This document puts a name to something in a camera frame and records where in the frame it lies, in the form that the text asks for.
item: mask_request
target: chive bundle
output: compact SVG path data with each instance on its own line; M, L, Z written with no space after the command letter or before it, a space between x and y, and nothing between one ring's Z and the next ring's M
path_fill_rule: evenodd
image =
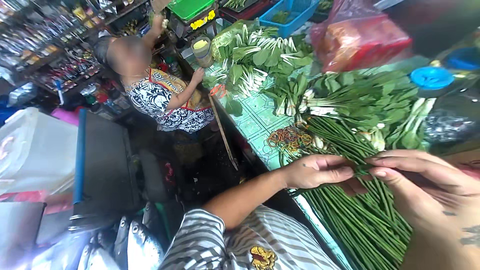
M341 155L355 162L355 175L367 174L364 158L377 151L367 140L353 134L342 122L327 117L309 117L307 129L329 145L327 150L308 148L310 153ZM302 194L329 233L338 240L351 266L358 270L396 270L402 263L412 232L394 208L387 186L374 178L358 180L368 193L350 197L331 184L292 192Z

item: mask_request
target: tattooed hand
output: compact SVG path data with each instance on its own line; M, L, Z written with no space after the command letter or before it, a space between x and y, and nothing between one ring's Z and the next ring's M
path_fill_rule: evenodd
M366 160L393 191L398 211L415 232L480 247L480 181L416 150L381 152Z

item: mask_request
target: blue lid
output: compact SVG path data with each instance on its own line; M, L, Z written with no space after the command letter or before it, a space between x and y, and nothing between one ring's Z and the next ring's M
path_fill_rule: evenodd
M445 65L453 69L480 69L480 50L477 47L456 49L447 55Z
M442 89L454 81L453 75L442 67L422 67L410 74L413 83L423 89Z

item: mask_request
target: embroidered patch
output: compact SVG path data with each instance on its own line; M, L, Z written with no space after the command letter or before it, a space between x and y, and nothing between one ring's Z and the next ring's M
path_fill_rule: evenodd
M277 257L273 251L264 250L259 246L254 246L250 249L252 255L252 266L256 270L273 270Z

